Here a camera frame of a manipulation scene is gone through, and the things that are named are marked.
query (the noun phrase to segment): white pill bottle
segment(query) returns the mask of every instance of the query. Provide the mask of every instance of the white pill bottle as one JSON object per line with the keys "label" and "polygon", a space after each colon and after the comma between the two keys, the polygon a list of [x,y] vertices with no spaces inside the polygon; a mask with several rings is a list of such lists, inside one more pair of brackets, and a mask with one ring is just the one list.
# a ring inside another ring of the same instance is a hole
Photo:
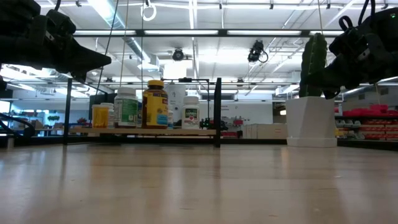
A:
{"label": "white pill bottle", "polygon": [[199,98],[185,96],[182,107],[182,129],[200,129],[199,127]]}

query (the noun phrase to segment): cactus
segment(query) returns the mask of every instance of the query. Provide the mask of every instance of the cactus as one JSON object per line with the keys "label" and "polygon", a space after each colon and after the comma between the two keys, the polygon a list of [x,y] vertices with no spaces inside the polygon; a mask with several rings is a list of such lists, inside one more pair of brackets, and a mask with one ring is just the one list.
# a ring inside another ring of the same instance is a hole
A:
{"label": "cactus", "polygon": [[303,52],[303,62],[301,63],[301,82],[299,96],[321,96],[322,90],[305,85],[304,80],[308,76],[314,77],[314,75],[322,75],[325,70],[326,65],[326,53],[327,53],[327,42],[325,36],[316,33],[310,38],[310,40],[305,44]]}

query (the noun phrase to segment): yellow bottle cap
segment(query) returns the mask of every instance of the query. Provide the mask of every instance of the yellow bottle cap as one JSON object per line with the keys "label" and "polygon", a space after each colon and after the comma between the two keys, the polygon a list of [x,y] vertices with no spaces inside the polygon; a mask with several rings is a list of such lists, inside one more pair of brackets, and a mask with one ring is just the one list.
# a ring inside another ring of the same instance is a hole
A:
{"label": "yellow bottle cap", "polygon": [[148,86],[150,85],[164,86],[164,82],[162,80],[149,80]]}

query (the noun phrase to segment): wooden floor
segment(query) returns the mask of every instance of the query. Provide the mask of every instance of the wooden floor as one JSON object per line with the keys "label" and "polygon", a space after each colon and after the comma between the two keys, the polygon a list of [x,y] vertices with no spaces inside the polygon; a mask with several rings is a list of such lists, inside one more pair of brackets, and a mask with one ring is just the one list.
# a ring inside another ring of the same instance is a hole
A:
{"label": "wooden floor", "polygon": [[398,223],[398,153],[285,146],[0,151],[0,223]]}

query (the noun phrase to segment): white planter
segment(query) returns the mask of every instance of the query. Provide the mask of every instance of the white planter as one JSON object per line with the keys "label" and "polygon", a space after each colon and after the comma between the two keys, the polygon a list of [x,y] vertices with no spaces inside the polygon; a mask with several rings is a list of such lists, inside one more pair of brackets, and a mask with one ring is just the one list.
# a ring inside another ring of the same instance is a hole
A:
{"label": "white planter", "polygon": [[287,145],[336,147],[334,106],[317,96],[286,101]]}

